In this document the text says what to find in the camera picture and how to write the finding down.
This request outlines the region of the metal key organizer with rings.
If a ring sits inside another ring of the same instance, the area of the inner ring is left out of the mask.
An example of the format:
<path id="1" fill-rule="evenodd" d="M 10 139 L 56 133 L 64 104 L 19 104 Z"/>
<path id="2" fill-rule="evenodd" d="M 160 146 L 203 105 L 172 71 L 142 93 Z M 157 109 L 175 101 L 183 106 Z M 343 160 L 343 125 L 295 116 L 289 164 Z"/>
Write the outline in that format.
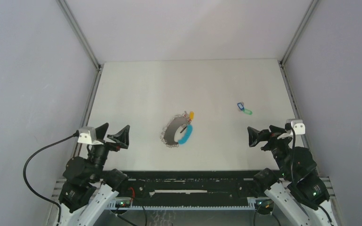
<path id="1" fill-rule="evenodd" d="M 160 138 L 167 147 L 179 147 L 189 140 L 193 126 L 191 124 L 192 121 L 190 123 L 187 122 L 186 117 L 188 116 L 189 113 L 186 111 L 183 114 L 177 114 L 164 126 Z M 183 133 L 180 133 L 185 125 L 188 125 L 188 128 Z"/>

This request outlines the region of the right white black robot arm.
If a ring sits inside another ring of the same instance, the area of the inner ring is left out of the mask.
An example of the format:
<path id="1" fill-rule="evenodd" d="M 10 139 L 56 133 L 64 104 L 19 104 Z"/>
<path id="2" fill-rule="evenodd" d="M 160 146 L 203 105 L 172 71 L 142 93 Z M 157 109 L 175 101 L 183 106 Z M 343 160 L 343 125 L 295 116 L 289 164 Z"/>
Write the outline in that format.
<path id="1" fill-rule="evenodd" d="M 265 142 L 262 151 L 270 151 L 284 180 L 269 168 L 259 171 L 253 177 L 254 197 L 267 197 L 294 226 L 336 226 L 330 194 L 325 183 L 316 172 L 317 163 L 311 151 L 296 146 L 296 138 L 305 134 L 302 120 L 287 120 L 283 128 L 269 126 L 257 130 L 248 127 L 249 147 Z"/>

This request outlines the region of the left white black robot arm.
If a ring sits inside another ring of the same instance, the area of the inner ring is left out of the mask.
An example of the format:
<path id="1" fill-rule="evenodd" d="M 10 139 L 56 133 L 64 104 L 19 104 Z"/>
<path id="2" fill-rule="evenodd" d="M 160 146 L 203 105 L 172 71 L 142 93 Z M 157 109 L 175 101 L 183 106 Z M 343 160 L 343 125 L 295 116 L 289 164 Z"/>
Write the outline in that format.
<path id="1" fill-rule="evenodd" d="M 107 135 L 109 124 L 82 127 L 77 142 L 87 146 L 87 158 L 71 158 L 63 173 L 65 183 L 59 194 L 58 226 L 92 226 L 117 196 L 128 192 L 127 175 L 117 169 L 104 172 L 110 151 L 128 149 L 130 126 Z"/>

